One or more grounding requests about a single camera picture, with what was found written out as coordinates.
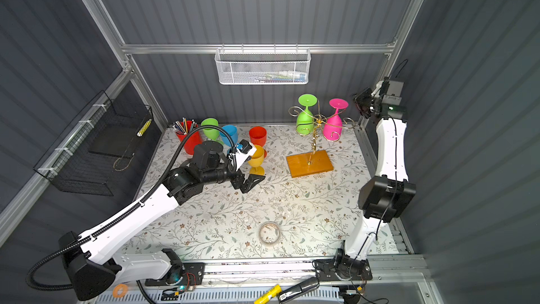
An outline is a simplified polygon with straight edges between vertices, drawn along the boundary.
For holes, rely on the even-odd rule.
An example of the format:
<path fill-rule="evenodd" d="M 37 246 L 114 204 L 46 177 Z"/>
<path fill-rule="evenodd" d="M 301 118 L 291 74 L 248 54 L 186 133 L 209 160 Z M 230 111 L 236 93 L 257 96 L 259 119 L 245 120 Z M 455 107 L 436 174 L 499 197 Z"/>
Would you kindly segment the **yellow wine glass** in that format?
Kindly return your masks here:
<path fill-rule="evenodd" d="M 265 170 L 262 167 L 263 161 L 264 161 L 264 149 L 259 146 L 255 145 L 256 152 L 252 156 L 252 158 L 247 162 L 251 169 L 250 174 L 251 175 L 265 175 Z"/>

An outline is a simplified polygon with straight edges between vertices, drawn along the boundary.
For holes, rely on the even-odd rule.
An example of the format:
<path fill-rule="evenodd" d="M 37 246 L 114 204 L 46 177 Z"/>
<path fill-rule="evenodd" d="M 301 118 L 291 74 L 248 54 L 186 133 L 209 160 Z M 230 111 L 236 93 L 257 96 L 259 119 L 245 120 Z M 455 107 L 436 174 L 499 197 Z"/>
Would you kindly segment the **green wine glass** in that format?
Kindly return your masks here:
<path fill-rule="evenodd" d="M 302 108 L 297 116 L 296 131 L 305 136 L 314 130 L 314 115 L 309 108 L 317 104 L 317 98 L 313 94 L 303 94 L 298 98 L 298 102 Z"/>
<path fill-rule="evenodd" d="M 219 127 L 219 122 L 215 118 L 206 118 L 201 122 L 202 126 L 212 125 Z M 203 132 L 208 140 L 217 141 L 220 137 L 220 131 L 214 128 L 205 128 Z"/>

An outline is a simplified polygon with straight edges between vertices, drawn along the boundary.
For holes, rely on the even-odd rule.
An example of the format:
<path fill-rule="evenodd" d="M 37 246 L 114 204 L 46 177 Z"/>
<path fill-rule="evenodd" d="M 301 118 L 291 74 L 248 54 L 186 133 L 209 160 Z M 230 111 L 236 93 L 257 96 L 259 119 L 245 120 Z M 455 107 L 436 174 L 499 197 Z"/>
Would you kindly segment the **pink wine glass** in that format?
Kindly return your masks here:
<path fill-rule="evenodd" d="M 323 136 L 330 142 L 336 142 L 340 139 L 343 131 L 343 121 L 340 117 L 340 112 L 345 111 L 349 104 L 346 100 L 339 98 L 330 100 L 329 104 L 335 109 L 335 112 L 326 120 L 323 128 Z"/>

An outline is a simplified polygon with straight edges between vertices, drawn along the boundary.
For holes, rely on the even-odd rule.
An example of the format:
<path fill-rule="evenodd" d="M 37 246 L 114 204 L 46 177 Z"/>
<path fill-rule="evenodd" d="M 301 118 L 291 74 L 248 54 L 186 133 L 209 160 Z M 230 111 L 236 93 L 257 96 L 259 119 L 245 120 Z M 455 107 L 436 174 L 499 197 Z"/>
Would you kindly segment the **gold rack with orange base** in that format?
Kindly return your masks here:
<path fill-rule="evenodd" d="M 289 108 L 288 112 L 290 115 L 297 118 L 301 108 L 301 105 L 293 106 Z M 326 139 L 323 136 L 323 128 L 327 119 L 328 118 L 321 113 L 314 115 L 314 130 L 312 133 L 308 134 L 312 137 L 312 145 L 309 152 L 286 157 L 291 177 L 304 177 L 313 174 L 327 173 L 333 170 L 333 164 L 330 161 L 329 155 L 325 150 L 319 150 L 317 146 L 319 135 L 322 135 L 322 137 Z M 357 126 L 357 123 L 351 118 L 342 118 L 342 121 L 343 130 L 354 129 Z"/>

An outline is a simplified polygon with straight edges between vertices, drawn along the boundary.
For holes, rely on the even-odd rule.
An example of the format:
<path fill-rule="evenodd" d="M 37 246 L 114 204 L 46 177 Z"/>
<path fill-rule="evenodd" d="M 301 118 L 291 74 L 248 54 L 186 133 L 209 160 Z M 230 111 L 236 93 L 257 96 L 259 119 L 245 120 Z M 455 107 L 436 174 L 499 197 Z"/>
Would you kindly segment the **blue wine glass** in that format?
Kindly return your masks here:
<path fill-rule="evenodd" d="M 222 129 L 227 133 L 227 135 L 222 132 L 220 133 L 220 137 L 226 146 L 232 147 L 239 142 L 238 129 L 236 126 L 224 125 Z"/>

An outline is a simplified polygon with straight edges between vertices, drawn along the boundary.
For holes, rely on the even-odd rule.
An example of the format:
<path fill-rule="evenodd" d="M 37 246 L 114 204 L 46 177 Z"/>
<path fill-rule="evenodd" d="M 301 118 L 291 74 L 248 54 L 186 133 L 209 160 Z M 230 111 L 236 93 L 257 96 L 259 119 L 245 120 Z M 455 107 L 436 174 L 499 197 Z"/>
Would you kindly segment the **red wine glass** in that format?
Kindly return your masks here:
<path fill-rule="evenodd" d="M 263 127 L 253 127 L 249 131 L 250 142 L 264 147 L 267 142 L 267 130 Z"/>

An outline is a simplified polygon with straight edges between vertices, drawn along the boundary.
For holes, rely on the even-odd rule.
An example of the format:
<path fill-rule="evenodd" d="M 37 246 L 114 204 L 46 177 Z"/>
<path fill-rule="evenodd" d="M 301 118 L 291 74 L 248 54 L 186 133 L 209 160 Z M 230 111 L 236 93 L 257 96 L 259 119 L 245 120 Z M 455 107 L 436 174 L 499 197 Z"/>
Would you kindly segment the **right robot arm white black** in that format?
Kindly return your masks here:
<path fill-rule="evenodd" d="M 362 276 L 379 231 L 400 217 L 416 195 L 404 159 L 407 110 L 400 105 L 402 85 L 384 77 L 375 89 L 368 88 L 355 96 L 360 114 L 375 122 L 378 158 L 374 176 L 359 192 L 362 216 L 334 257 L 334 270 L 341 280 L 358 280 Z"/>

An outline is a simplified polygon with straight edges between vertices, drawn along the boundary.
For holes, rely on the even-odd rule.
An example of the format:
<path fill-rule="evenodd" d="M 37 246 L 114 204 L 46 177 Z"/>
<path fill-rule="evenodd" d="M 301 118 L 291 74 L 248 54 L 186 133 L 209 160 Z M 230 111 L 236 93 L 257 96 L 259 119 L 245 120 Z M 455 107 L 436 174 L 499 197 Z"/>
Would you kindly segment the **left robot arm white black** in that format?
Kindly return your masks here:
<path fill-rule="evenodd" d="M 192 136 L 201 130 L 216 130 L 230 143 L 225 151 L 216 141 L 205 141 L 194 148 L 193 157 L 179 167 L 174 164 Z M 38 291 L 74 290 L 80 301 L 96 298 L 112 286 L 134 281 L 140 287 L 144 280 L 157 280 L 170 287 L 186 290 L 196 285 L 172 249 L 149 255 L 128 256 L 119 252 L 133 236 L 163 215 L 185 204 L 204 190 L 206 184 L 229 181 L 232 187 L 248 193 L 264 180 L 262 175 L 245 176 L 243 163 L 254 158 L 256 146 L 247 140 L 237 141 L 224 128 L 201 125 L 181 141 L 157 182 L 127 207 L 81 234 L 68 232 L 61 237 L 60 249 L 44 257 L 28 271 L 26 284 Z M 61 258 L 69 278 L 68 284 L 44 284 L 37 281 L 37 271 L 55 258 Z"/>

